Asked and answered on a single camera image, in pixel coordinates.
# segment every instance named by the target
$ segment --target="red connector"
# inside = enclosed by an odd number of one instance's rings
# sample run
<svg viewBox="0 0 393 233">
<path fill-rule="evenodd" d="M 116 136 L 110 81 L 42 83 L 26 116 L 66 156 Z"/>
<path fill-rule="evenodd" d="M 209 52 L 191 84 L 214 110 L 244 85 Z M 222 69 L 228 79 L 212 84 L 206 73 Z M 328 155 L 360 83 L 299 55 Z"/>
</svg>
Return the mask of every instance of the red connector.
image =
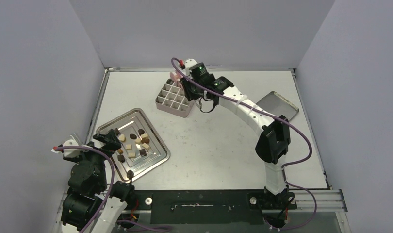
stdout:
<svg viewBox="0 0 393 233">
<path fill-rule="evenodd" d="M 180 68 L 185 69 L 185 65 L 183 64 L 183 60 L 180 60 Z"/>
</svg>

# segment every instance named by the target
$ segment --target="stainless steel tray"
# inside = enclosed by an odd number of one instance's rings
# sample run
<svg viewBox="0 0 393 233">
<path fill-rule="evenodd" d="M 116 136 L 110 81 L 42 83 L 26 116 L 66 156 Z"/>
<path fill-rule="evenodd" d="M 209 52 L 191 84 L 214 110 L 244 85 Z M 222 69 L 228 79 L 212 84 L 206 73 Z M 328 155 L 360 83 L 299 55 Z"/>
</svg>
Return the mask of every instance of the stainless steel tray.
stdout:
<svg viewBox="0 0 393 233">
<path fill-rule="evenodd" d="M 275 91 L 268 93 L 268 95 L 257 102 L 257 105 L 277 117 L 284 115 L 288 120 L 292 120 L 299 112 L 298 107 Z"/>
<path fill-rule="evenodd" d="M 161 137 L 156 132 L 155 128 L 150 123 L 149 119 L 145 115 L 144 111 L 140 108 L 134 108 L 129 112 L 118 116 L 117 118 L 101 125 L 97 129 L 97 133 L 106 134 L 109 130 L 118 128 L 120 133 L 126 137 L 125 142 L 122 143 L 122 150 L 124 151 L 125 162 L 121 163 L 118 161 L 118 153 L 115 152 L 112 156 L 117 173 L 119 174 L 122 181 L 129 182 L 127 178 L 127 172 L 132 170 L 134 177 L 132 181 L 135 181 L 139 177 L 145 175 L 147 172 L 156 168 L 163 162 L 169 159 L 170 152 L 162 141 Z M 140 156 L 139 149 L 140 145 L 135 144 L 135 140 L 130 138 L 130 134 L 133 133 L 137 137 L 138 130 L 143 129 L 149 135 L 150 149 L 147 156 Z M 129 152 L 135 152 L 137 157 L 135 159 L 128 158 L 128 151 L 125 150 L 125 145 L 131 144 L 132 150 Z"/>
</svg>

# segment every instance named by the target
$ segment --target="grid organizer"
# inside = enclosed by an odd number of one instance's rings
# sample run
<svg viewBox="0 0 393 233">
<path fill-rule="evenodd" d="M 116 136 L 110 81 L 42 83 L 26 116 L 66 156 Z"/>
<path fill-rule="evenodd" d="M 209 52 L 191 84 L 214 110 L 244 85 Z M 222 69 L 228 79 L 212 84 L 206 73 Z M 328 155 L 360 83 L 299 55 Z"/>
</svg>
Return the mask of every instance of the grid organizer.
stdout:
<svg viewBox="0 0 393 233">
<path fill-rule="evenodd" d="M 187 117 L 194 102 L 189 102 L 184 91 L 176 86 L 171 79 L 168 79 L 159 92 L 155 103 L 159 110 L 180 116 Z"/>
</svg>

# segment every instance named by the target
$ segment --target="black bracket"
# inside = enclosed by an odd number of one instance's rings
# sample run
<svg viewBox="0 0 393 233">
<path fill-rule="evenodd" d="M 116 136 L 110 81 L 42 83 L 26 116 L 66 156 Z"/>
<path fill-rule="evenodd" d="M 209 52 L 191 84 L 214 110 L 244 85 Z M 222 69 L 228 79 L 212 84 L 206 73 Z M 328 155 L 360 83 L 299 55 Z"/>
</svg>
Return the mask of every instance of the black bracket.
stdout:
<svg viewBox="0 0 393 233">
<path fill-rule="evenodd" d="M 284 115 L 279 118 L 288 121 Z M 289 127 L 274 120 L 269 126 L 262 126 L 262 129 L 255 151 L 265 162 L 277 164 L 278 159 L 288 152 L 288 145 L 291 143 Z"/>
<path fill-rule="evenodd" d="M 71 224 L 77 227 L 77 231 L 82 230 L 95 211 L 97 211 L 101 202 L 102 199 L 97 196 L 89 198 L 69 189 L 68 196 L 62 204 L 62 224 Z"/>
<path fill-rule="evenodd" d="M 128 204 L 127 208 L 129 209 L 133 208 L 138 200 L 135 194 L 135 186 L 122 181 L 117 181 L 112 186 L 109 196 L 119 198 L 121 199 L 121 202 L 125 201 Z"/>
<path fill-rule="evenodd" d="M 277 195 L 263 191 L 250 192 L 247 194 L 248 200 L 252 197 L 256 198 L 257 202 L 256 204 L 250 203 L 249 207 L 251 210 L 257 210 L 258 206 L 262 210 L 282 210 L 284 208 L 288 208 L 288 210 L 297 209 L 296 202 L 290 203 L 290 198 L 295 198 L 295 194 L 286 190 Z"/>
</svg>

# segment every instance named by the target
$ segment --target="metal frame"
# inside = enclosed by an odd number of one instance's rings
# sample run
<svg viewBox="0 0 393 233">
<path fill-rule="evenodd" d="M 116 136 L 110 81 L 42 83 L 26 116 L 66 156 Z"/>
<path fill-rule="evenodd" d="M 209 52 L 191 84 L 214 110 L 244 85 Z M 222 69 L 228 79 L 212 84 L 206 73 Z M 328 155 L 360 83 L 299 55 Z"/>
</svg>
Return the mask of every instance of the metal frame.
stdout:
<svg viewBox="0 0 393 233">
<path fill-rule="evenodd" d="M 292 77 L 294 79 L 294 83 L 296 86 L 296 90 L 299 95 L 299 99 L 302 104 L 302 109 L 305 114 L 305 119 L 307 120 L 308 127 L 311 132 L 312 139 L 315 143 L 315 152 L 318 155 L 318 158 L 320 160 L 320 164 L 322 166 L 322 169 L 324 171 L 325 175 L 325 180 L 327 181 L 327 184 L 329 186 L 327 176 L 325 173 L 324 166 L 322 164 L 322 160 L 320 157 L 320 153 L 318 150 L 318 146 L 315 140 L 315 136 L 308 118 L 308 114 L 305 110 L 304 102 L 301 97 L 298 84 L 296 81 L 296 76 L 295 76 L 295 71 L 293 69 L 274 69 L 274 68 L 247 68 L 247 67 L 222 67 L 222 66 L 207 66 L 208 71 L 291 71 Z M 96 122 L 98 119 L 98 114 L 101 108 L 102 100 L 104 97 L 104 93 L 106 90 L 107 82 L 109 79 L 110 72 L 157 72 L 157 71 L 172 71 L 171 68 L 143 68 L 143 67 L 110 67 L 105 69 L 102 85 L 99 91 L 97 103 L 94 109 L 94 113 L 91 119 L 91 124 L 89 127 L 89 132 L 86 138 L 86 142 L 89 142 L 92 138 L 92 135 L 95 132 L 95 126 Z M 313 211 L 313 201 L 312 198 L 302 190 L 292 190 L 295 195 L 296 195 L 296 200 L 297 200 L 297 205 L 298 209 L 297 210 L 292 210 L 292 212 L 312 212 Z M 350 233 L 351 229 L 349 227 L 349 223 L 346 217 L 346 212 L 347 212 L 347 207 L 344 201 L 344 197 L 342 196 L 341 190 L 311 190 L 312 193 L 315 194 L 315 197 L 317 199 L 317 212 L 335 212 L 338 220 L 338 224 L 340 226 L 341 232 L 342 233 Z M 61 200 L 60 207 L 58 209 L 58 215 L 55 221 L 55 225 L 53 227 L 54 233 L 61 232 L 61 225 L 60 225 L 60 219 L 61 219 L 61 212 L 62 212 L 62 202 L 66 197 L 66 193 L 64 193 L 64 196 Z M 150 210 L 146 211 L 136 211 L 138 213 L 151 213 Z M 263 211 L 264 213 L 271 213 L 273 211 Z"/>
</svg>

